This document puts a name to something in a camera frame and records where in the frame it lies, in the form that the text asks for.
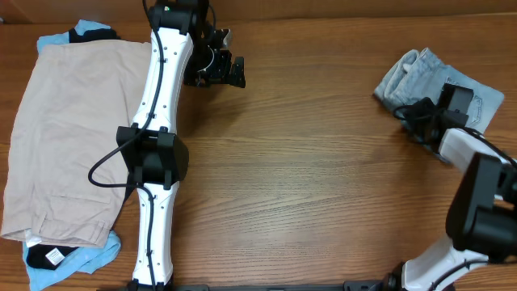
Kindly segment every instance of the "light blue garment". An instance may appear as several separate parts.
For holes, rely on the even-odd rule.
[[[104,248],[79,247],[69,253],[56,270],[31,268],[27,265],[28,247],[23,243],[23,262],[27,268],[27,274],[31,281],[31,291],[40,291],[44,288],[60,282],[75,272],[92,274],[116,258],[120,251],[120,239],[112,230],[107,237]]]
[[[95,21],[89,20],[79,20],[78,25],[75,26],[75,31],[78,35],[82,36],[85,32],[96,29],[110,29],[111,27],[102,24],[96,23]],[[69,35],[68,32],[56,34],[53,36],[41,36],[36,43],[36,47],[38,48],[38,53],[41,53],[43,47],[47,44],[68,44],[69,43]]]
[[[467,114],[467,127],[485,132],[504,100],[504,95],[480,84],[450,65],[445,65],[430,49],[410,50],[385,75],[375,89],[375,96],[392,111],[429,97],[437,104],[444,83],[463,86],[474,91]]]

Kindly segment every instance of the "clothing label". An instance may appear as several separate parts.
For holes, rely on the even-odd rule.
[[[47,259],[52,263],[54,266],[57,266],[65,257],[63,254],[55,247],[53,250],[51,250],[47,255],[45,255]]]
[[[41,237],[35,234],[32,234],[31,229],[25,230],[25,244],[27,247],[34,247],[38,243],[41,243]]]

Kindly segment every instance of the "black cloth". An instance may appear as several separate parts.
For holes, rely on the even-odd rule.
[[[113,29],[100,28],[85,32],[80,36],[75,28],[68,31],[69,41],[71,44],[82,43],[93,40],[119,40],[120,36],[116,35],[116,31]]]
[[[46,255],[53,249],[57,249],[64,257],[69,255],[72,251],[77,250],[76,247],[61,247],[37,244],[29,247],[27,254],[27,265],[32,268],[42,268],[46,270],[55,270],[59,264],[55,265],[47,259]]]

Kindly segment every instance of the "folded beige pants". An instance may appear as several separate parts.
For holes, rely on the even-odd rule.
[[[11,135],[2,237],[24,241],[31,230],[43,244],[104,246],[125,190],[97,188],[87,174],[136,113],[150,49],[123,40],[44,48]],[[127,174],[117,154],[94,178],[125,183]]]

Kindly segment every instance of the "wooden table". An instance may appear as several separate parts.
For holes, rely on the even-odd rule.
[[[178,284],[341,283],[382,278],[444,235],[459,172],[406,139],[372,97],[408,50],[430,47],[502,91],[487,136],[517,155],[517,15],[221,23],[246,58],[245,90],[183,88],[179,135],[191,152],[174,208]],[[38,36],[73,25],[0,26],[0,188]],[[146,23],[118,23],[148,41]],[[138,201],[122,209],[118,258],[49,290],[131,280]],[[28,289],[19,242],[0,240],[0,289]],[[490,267],[459,290],[515,290],[517,268]]]

